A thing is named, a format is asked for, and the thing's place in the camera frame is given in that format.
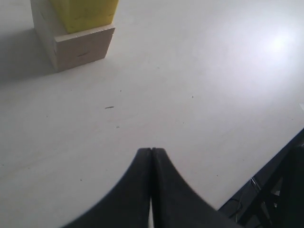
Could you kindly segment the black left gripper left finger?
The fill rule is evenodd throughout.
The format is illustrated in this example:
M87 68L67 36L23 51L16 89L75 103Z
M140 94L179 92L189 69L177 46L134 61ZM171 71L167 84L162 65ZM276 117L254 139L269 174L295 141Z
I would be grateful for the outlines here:
M147 228L152 150L139 149L118 183L89 211L66 228Z

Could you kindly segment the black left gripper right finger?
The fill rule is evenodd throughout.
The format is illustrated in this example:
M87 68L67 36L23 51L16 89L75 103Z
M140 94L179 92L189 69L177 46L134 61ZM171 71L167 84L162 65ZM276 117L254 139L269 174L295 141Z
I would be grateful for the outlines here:
M152 149L152 214L155 228L239 228L213 209L183 179L162 148Z

